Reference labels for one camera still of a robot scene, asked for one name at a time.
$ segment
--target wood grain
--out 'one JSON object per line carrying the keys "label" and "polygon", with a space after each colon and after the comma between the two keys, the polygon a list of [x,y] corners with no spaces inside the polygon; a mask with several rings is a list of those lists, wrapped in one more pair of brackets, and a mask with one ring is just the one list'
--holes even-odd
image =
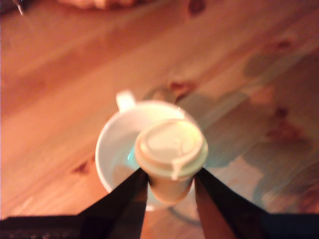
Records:
{"label": "wood grain", "polygon": [[[290,181],[319,162],[318,22],[315,0],[207,0],[195,15],[187,0],[113,11],[48,0],[1,16],[1,218],[78,213],[106,195],[94,149],[116,92],[143,100],[173,94],[171,82],[196,85],[178,104],[205,133],[207,168],[288,210],[274,202],[296,198]],[[278,108],[301,140],[267,137]],[[142,238],[168,225],[166,238],[203,238],[193,196],[146,213]]]}

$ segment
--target plastic cup lid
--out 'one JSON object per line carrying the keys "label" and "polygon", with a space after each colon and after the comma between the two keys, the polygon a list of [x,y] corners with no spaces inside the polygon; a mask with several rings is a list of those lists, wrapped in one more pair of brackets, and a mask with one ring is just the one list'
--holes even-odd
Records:
{"label": "plastic cup lid", "polygon": [[135,143],[136,160],[150,175],[177,180],[195,174],[208,154],[200,129],[185,120],[169,119],[143,130]]}

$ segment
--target blurry object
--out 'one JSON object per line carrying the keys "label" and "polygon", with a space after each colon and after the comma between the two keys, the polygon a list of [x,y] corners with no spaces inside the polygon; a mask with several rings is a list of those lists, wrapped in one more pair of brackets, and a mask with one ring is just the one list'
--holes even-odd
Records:
{"label": "blurry object", "polygon": [[153,0],[58,0],[61,3],[76,6],[81,9],[99,8],[108,9],[115,6],[130,7],[140,2]]}
{"label": "blurry object", "polygon": [[23,0],[1,0],[0,14],[18,8],[20,14],[23,14],[24,1]]}

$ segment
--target mug rim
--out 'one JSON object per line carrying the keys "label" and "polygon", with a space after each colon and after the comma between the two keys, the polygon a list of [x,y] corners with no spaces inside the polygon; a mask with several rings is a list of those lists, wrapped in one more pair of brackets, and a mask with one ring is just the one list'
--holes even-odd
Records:
{"label": "mug rim", "polygon": [[[164,102],[164,101],[149,100],[149,101],[136,102],[136,104],[133,107],[131,107],[131,108],[129,108],[129,109],[123,111],[123,112],[117,111],[114,115],[112,115],[110,117],[110,119],[103,126],[103,128],[102,128],[102,130],[101,130],[101,132],[99,134],[99,137],[98,137],[98,140],[97,140],[97,143],[96,143],[96,147],[95,147],[95,166],[96,166],[96,171],[98,173],[98,177],[99,177],[102,185],[108,191],[108,193],[111,193],[113,191],[113,189],[110,186],[110,184],[107,182],[107,180],[105,179],[104,174],[102,173],[101,166],[100,166],[100,158],[99,158],[99,149],[101,148],[101,142],[102,142],[103,136],[105,135],[107,129],[118,118],[123,117],[125,114],[136,110],[136,108],[139,108],[139,107],[142,107],[142,106],[145,106],[145,105],[149,105],[149,104],[155,104],[155,105],[158,105],[158,106],[166,106],[166,107],[169,107],[171,109],[173,108],[175,110],[179,110],[179,111],[181,111],[184,114],[184,116],[186,118],[190,119],[191,122],[196,124],[195,119],[188,112],[186,112],[183,108],[181,108],[181,107],[179,107],[177,105],[174,105],[172,103]],[[153,209],[152,206],[147,205],[146,206],[146,211],[154,211],[154,209]]]}

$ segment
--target wooden table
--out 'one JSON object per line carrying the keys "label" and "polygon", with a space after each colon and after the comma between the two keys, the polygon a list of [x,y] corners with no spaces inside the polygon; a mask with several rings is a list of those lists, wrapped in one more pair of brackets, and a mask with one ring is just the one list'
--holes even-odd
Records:
{"label": "wooden table", "polygon": [[[204,131],[207,168],[271,212],[296,210],[285,205],[319,175],[319,2],[187,5],[48,0],[1,17],[1,218],[75,214],[105,196],[94,149],[116,93],[171,99],[171,82],[195,85],[178,104]],[[147,212],[142,238],[202,238],[196,213],[193,194]]]}

